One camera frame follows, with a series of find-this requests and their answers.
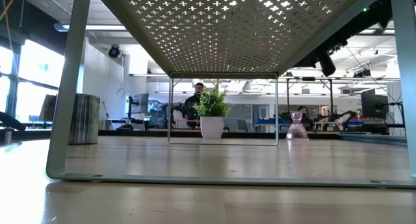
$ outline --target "green plant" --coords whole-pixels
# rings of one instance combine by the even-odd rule
[[[201,101],[194,108],[201,117],[224,117],[231,110],[231,106],[224,103],[225,96],[226,91],[220,93],[217,84],[213,91],[201,93]]]

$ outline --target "security camera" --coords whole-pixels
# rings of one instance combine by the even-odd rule
[[[123,53],[120,51],[120,45],[112,45],[109,50],[109,56],[111,58],[120,58]]]

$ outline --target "man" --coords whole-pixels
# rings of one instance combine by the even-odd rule
[[[198,105],[200,103],[202,92],[203,92],[203,84],[200,82],[195,84],[195,94],[192,97],[189,97],[185,101],[184,110],[182,111],[183,118],[187,120],[199,119],[198,113],[196,113],[194,105]],[[187,125],[195,129],[200,126],[200,123],[196,123],[194,121],[188,121]]]

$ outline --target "potted plant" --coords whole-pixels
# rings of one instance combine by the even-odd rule
[[[201,117],[201,133],[204,139],[221,139],[224,128],[224,116],[231,106],[224,102],[226,91],[218,91],[218,84],[211,92],[203,91],[200,103],[195,105],[197,113]]]

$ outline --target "perforated metal shelf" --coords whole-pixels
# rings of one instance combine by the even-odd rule
[[[167,73],[282,73],[375,0],[102,0]]]

